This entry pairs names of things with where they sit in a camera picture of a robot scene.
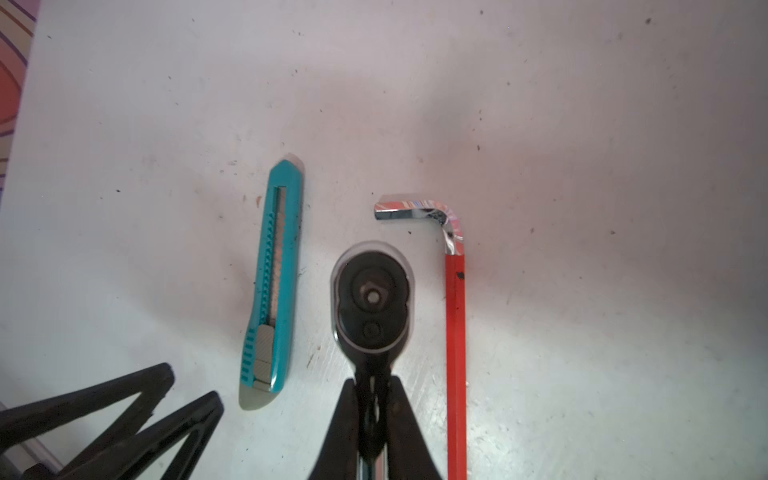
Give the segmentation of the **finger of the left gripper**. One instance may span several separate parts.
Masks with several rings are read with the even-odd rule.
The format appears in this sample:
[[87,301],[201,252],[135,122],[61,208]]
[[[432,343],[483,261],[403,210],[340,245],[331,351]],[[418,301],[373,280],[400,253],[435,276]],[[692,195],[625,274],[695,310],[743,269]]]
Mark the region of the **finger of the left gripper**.
[[60,479],[136,479],[163,454],[180,444],[165,470],[165,479],[188,479],[224,413],[219,394],[211,391],[136,435],[97,454]]
[[175,376],[160,363],[122,377],[1,412],[1,450],[107,408],[131,396],[133,403],[91,444],[110,445],[137,433],[169,392]]

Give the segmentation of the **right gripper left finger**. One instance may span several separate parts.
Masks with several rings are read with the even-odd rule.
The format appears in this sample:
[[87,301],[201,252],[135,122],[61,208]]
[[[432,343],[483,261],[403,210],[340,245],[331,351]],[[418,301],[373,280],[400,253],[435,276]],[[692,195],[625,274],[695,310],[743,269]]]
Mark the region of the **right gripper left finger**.
[[355,480],[359,463],[359,403],[353,379],[341,389],[310,480]]

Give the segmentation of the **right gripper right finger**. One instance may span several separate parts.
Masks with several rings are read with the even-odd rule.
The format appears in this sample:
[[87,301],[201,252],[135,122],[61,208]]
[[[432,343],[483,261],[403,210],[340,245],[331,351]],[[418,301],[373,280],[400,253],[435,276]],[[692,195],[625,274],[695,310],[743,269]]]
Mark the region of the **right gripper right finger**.
[[386,403],[389,479],[440,480],[401,380],[391,376]]

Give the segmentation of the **teal utility knife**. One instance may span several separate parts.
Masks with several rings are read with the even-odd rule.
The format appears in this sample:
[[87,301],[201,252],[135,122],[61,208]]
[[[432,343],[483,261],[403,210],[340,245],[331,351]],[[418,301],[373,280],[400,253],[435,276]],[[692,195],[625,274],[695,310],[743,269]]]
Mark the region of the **teal utility knife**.
[[287,155],[269,172],[263,198],[254,298],[244,331],[238,403],[245,411],[273,401],[291,362],[302,223],[304,166]]

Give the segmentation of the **red hex key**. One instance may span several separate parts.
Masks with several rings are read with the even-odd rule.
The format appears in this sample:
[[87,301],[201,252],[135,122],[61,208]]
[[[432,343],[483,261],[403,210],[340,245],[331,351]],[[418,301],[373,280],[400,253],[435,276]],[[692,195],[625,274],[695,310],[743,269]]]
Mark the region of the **red hex key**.
[[464,235],[459,217],[438,200],[384,196],[374,205],[382,220],[430,220],[445,243],[447,469],[450,479],[468,477],[466,277]]

